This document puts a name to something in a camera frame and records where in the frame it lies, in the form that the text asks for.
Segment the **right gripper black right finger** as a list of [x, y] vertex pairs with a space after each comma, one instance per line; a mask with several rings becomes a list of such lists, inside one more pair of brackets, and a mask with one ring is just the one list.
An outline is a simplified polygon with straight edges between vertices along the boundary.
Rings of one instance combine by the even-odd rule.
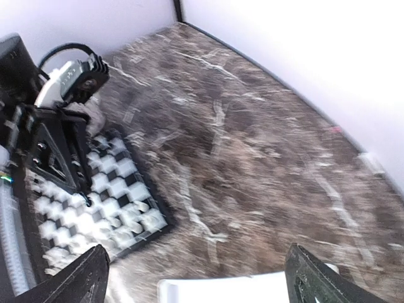
[[290, 302], [381, 302], [382, 299], [344, 279], [303, 246], [293, 243], [285, 259]]

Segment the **white plastic tray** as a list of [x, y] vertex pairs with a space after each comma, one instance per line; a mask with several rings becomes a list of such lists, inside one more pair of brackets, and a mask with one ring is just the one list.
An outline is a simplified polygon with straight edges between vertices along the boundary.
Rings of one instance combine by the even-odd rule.
[[285, 273], [211, 279], [164, 279], [157, 286], [164, 303], [288, 302]]

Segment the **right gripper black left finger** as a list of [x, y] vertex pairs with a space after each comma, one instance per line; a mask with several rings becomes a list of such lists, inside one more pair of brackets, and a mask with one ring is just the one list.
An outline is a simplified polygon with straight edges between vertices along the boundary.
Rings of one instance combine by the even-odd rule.
[[110, 259], [102, 245], [91, 247], [58, 274], [15, 297], [16, 302], [104, 302]]

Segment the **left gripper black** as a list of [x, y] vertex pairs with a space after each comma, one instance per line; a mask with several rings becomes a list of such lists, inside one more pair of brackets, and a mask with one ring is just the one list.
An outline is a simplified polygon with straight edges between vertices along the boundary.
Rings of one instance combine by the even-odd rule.
[[1, 164], [21, 157], [36, 174], [90, 202], [89, 122], [72, 110], [1, 104]]

